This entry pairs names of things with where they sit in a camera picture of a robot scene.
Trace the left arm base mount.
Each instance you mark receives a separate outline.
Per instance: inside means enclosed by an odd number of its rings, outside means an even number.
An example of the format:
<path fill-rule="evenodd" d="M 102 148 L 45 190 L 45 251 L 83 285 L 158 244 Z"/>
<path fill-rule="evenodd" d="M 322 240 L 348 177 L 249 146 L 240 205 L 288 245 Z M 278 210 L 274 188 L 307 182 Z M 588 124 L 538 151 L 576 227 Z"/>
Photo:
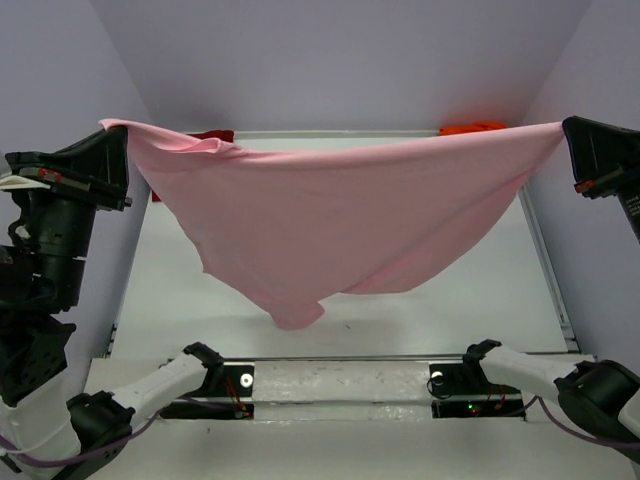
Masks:
<path fill-rule="evenodd" d="M 183 352 L 195 356 L 206 369 L 203 384 L 182 394 L 160 413 L 165 420 L 252 420 L 255 363 L 227 361 L 196 342 Z"/>

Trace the pink t shirt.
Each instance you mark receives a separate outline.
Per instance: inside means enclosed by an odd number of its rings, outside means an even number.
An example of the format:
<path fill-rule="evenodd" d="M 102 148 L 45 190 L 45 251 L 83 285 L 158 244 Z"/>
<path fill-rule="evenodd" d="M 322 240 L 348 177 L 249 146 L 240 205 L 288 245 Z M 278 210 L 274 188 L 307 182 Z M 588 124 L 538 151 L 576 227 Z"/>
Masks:
<path fill-rule="evenodd" d="M 134 121 L 128 153 L 203 270 L 283 329 L 338 293 L 409 291 L 472 249 L 562 141 L 559 123 L 342 150 L 257 151 Z"/>

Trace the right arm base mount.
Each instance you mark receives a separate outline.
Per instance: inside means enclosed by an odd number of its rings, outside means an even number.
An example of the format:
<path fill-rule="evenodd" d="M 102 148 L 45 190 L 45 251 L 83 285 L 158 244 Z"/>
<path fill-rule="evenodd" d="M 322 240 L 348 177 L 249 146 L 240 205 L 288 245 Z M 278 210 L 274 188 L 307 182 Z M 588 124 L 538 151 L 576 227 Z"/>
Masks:
<path fill-rule="evenodd" d="M 490 383 L 480 369 L 480 360 L 500 345 L 484 340 L 471 345 L 458 362 L 429 365 L 426 388 L 434 419 L 525 418 L 521 392 Z"/>

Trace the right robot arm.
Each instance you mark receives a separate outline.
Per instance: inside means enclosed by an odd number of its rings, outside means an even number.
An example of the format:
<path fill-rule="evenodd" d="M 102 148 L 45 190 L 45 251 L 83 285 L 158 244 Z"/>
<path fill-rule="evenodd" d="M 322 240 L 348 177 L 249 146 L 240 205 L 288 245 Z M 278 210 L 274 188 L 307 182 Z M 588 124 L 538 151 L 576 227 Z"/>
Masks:
<path fill-rule="evenodd" d="M 615 196 L 639 229 L 639 133 L 578 116 L 562 122 L 577 193 Z M 611 361 L 569 363 L 516 352 L 495 340 L 471 345 L 460 379 L 470 391 L 505 385 L 530 393 L 542 408 L 556 404 L 571 421 L 561 430 L 639 460 L 639 377 Z"/>

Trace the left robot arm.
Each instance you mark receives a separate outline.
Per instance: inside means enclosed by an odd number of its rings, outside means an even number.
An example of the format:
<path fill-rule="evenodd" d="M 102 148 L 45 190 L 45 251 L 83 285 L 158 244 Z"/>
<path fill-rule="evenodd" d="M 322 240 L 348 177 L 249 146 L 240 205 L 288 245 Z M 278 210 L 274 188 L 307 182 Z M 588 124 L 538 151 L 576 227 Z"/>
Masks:
<path fill-rule="evenodd" d="M 1 459 L 31 479 L 86 479 L 113 461 L 173 401 L 209 395 L 223 358 L 202 343 L 132 385 L 67 397 L 75 325 L 95 216 L 128 198 L 128 132 L 100 130 L 53 153 L 4 158 L 1 187 L 19 208 L 1 249 Z"/>

